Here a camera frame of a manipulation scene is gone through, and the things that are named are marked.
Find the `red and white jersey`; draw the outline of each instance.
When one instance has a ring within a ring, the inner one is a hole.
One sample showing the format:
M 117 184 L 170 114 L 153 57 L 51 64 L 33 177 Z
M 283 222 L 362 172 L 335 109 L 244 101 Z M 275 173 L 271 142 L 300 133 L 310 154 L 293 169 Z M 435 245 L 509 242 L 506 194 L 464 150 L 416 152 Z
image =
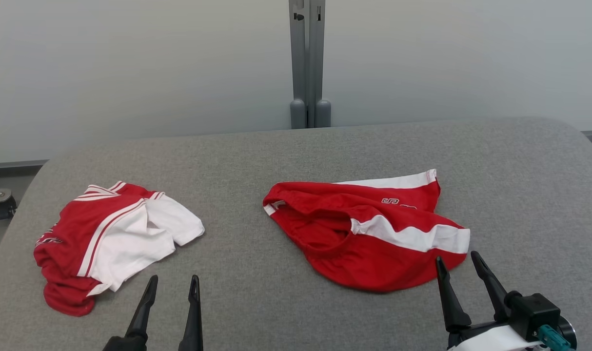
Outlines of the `red and white jersey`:
M 470 230 L 434 213 L 436 170 L 341 183 L 284 182 L 263 209 L 337 284 L 389 292 L 436 278 L 435 258 L 450 269 L 467 255 Z
M 94 295 L 117 291 L 132 275 L 205 231 L 200 219 L 165 193 L 118 182 L 91 185 L 69 202 L 36 242 L 47 279 L 44 298 L 69 315 L 91 311 Z

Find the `gray table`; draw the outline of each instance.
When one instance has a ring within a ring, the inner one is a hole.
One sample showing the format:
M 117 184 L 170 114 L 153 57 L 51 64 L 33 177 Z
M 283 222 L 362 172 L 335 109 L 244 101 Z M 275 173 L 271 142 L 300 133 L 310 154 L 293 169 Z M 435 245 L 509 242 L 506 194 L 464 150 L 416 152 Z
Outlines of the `gray table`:
M 437 168 L 437 212 L 472 230 L 506 289 L 543 293 L 592 350 L 592 145 L 542 118 L 429 122 L 122 141 L 49 161 L 0 245 L 0 351 L 100 350 L 124 333 L 159 275 L 150 350 L 176 350 L 191 275 L 201 279 L 205 348 L 444 350 L 436 282 L 388 294 L 318 275 L 261 207 L 276 182 L 339 182 Z M 32 251 L 64 204 L 116 180 L 165 191 L 206 234 L 99 296 L 82 318 L 49 308 Z M 474 322 L 493 311 L 471 260 L 452 271 Z

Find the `white sleeve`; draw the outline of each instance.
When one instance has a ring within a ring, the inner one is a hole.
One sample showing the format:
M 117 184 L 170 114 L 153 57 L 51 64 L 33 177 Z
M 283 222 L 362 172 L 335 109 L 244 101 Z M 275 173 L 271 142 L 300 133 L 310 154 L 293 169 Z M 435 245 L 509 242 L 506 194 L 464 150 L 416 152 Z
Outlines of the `white sleeve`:
M 205 232 L 205 227 L 194 213 L 164 193 L 160 193 L 157 199 L 146 200 L 146 203 L 149 222 L 165 229 L 179 245 L 185 245 Z

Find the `gray metal frame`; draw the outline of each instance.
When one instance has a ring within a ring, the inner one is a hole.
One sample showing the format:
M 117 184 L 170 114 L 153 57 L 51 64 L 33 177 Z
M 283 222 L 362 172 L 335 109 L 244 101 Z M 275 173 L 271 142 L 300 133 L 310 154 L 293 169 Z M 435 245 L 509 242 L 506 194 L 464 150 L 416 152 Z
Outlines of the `gray metal frame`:
M 325 5 L 325 0 L 289 0 L 292 129 L 330 127 L 331 105 L 322 99 Z

